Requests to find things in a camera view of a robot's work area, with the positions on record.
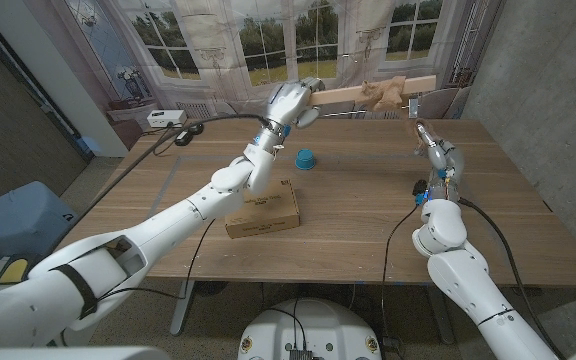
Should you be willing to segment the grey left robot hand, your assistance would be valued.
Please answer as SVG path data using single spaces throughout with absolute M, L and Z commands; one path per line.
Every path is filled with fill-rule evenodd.
M 317 106 L 309 105 L 309 99 L 314 92 L 324 89 L 324 83 L 313 77 L 282 83 L 269 97 L 265 117 L 282 125 L 307 128 L 320 115 Z

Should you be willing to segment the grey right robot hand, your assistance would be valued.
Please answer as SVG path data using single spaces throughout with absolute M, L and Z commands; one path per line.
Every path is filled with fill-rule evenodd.
M 416 153 L 426 157 L 432 165 L 430 185 L 435 186 L 442 181 L 448 187 L 448 196 L 456 193 L 465 168 L 463 152 L 438 135 L 424 119 L 414 122 L 413 131 L 418 140 Z

